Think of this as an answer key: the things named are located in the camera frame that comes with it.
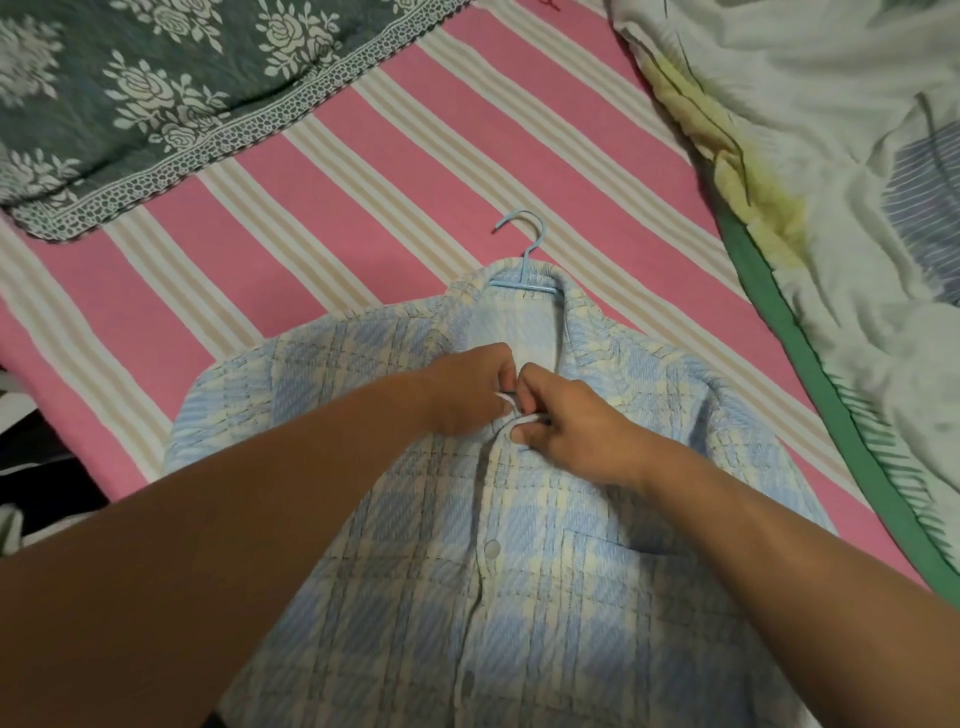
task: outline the green blanket edge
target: green blanket edge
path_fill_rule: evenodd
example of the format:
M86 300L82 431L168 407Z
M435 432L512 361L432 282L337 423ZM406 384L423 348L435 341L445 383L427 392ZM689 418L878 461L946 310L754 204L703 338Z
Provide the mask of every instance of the green blanket edge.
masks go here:
M747 297L760 318L780 339L801 384L823 418L827 432L850 468L857 487L927 585L953 606L960 608L960 576L930 541L913 510L863 442L850 411L824 373L820 359L783 299L770 266L746 226L717 193L709 175L702 175L701 179L708 187L720 237Z

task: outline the chest pocket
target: chest pocket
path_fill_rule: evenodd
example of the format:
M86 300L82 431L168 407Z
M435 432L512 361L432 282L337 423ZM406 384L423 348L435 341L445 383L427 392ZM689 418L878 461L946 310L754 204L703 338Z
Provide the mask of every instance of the chest pocket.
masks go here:
M566 531L551 707L598 724L755 724L738 609L689 556Z

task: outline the hanger hook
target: hanger hook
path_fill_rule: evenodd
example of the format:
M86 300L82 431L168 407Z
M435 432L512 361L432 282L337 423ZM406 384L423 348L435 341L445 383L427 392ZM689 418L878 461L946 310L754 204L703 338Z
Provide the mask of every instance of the hanger hook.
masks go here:
M506 215L504 215L503 219L500 220L500 222L498 222L496 225L493 226L493 231L497 232L504 225L509 223L511 220L519 217L524 212L530 215L532 218L534 218L538 223L540 223L540 225L537 228L538 235L537 235L537 239L534 240L534 244L531 245L529 248L527 248L525 251L523 251L523 263L520 265L520 282L521 283L527 282L527 260L530 259L530 253L532 253L534 250L539 248L540 243L543 242L543 237L546 235L546 223L543 222L543 218L537 215L536 212L522 207L520 209L515 209L513 212L508 212Z

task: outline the forearm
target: forearm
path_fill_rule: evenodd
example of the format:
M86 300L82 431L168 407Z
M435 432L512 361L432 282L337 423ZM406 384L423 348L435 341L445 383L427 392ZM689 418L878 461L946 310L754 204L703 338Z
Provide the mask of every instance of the forearm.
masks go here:
M636 483L827 726L955 724L960 613L677 443Z
M5 722L199 725L360 499L426 434L423 388L409 377L0 562Z

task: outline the shirt collar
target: shirt collar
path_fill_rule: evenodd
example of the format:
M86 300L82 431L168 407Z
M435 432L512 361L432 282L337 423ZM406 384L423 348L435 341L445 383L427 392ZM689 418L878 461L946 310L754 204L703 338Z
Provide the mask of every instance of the shirt collar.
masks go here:
M466 348L470 317L492 279L519 281L520 258L505 258L455 280L441 296L425 341L425 359ZM558 374L582 379L609 404L627 401L627 386L617 367L603 312L562 268L530 260L527 281L554 286L563 293L564 332Z

